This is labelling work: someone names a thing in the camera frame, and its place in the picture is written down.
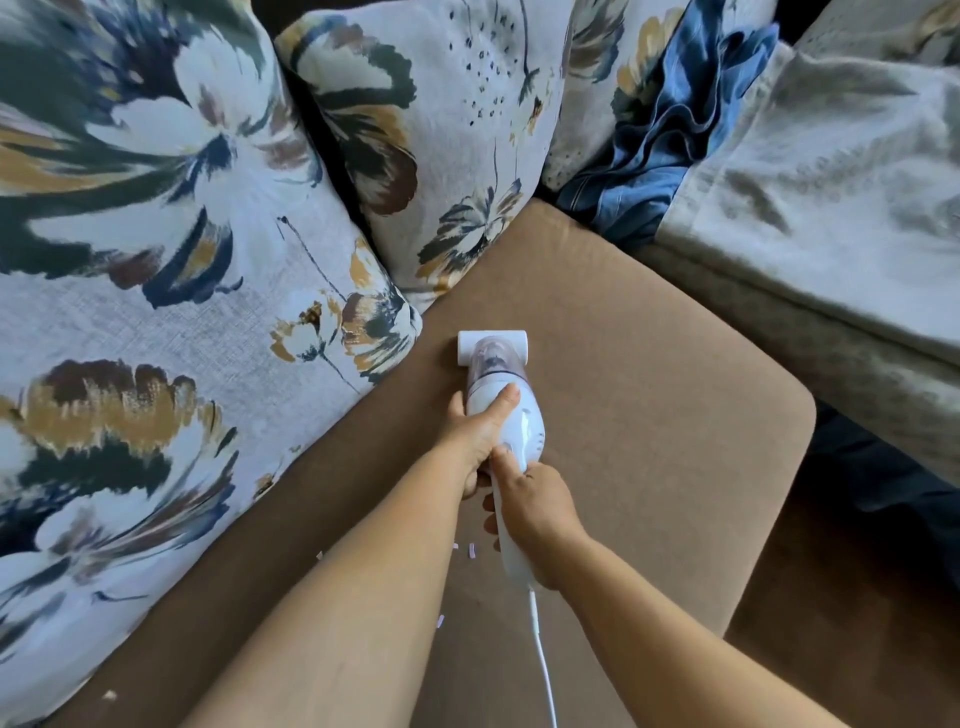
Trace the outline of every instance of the white vacuum cleaner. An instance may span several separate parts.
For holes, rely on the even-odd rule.
[[[469,367],[466,404],[468,415],[486,410],[496,399],[500,390],[511,382],[520,390],[520,401],[500,431],[500,442],[513,452],[521,471],[526,471],[527,465],[540,458],[546,436],[537,398],[534,397],[534,392],[527,381],[527,373],[523,369],[527,363],[527,356],[526,331],[461,331],[457,336],[457,363],[462,367]],[[557,728],[550,674],[547,670],[546,658],[543,656],[543,645],[540,643],[540,619],[537,615],[537,596],[534,592],[537,578],[530,568],[530,562],[527,561],[504,525],[500,486],[492,473],[491,480],[503,568],[507,575],[526,588],[530,595],[530,618],[533,622],[540,666],[543,669],[543,680],[546,683],[550,720],[553,728]]]

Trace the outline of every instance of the white blanket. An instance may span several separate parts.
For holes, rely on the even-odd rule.
[[[960,75],[780,46],[640,255],[960,484]]]

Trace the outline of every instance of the brown sofa cushion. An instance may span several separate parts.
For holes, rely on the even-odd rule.
[[[746,585],[813,426],[806,390],[677,289],[533,202],[425,316],[407,359],[204,555],[51,726],[174,726],[270,608],[432,442],[460,328],[526,328],[528,373],[587,528],[710,629]],[[534,726],[523,593],[462,509],[415,726]],[[467,557],[467,543],[478,558]],[[575,618],[540,600],[566,725],[630,725]],[[107,703],[107,690],[117,700]]]

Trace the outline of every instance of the white cable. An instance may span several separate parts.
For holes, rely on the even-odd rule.
[[[557,728],[557,710],[553,707],[553,688],[550,687],[550,671],[546,668],[546,658],[543,656],[543,644],[540,642],[540,616],[537,613],[537,595],[530,590],[530,621],[534,625],[534,642],[537,643],[537,656],[540,658],[540,668],[543,670],[543,682],[546,684],[546,699],[550,706],[550,725]]]

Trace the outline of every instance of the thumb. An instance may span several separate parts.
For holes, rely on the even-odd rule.
[[[516,404],[520,401],[520,388],[513,382],[500,390],[496,399],[487,407],[484,416],[489,418],[497,427],[502,427],[510,413],[514,411]]]
[[[493,470],[493,476],[501,488],[510,488],[519,478],[523,477],[520,472],[520,464],[516,462],[514,454],[503,445],[498,445],[493,449],[490,456],[490,466]]]

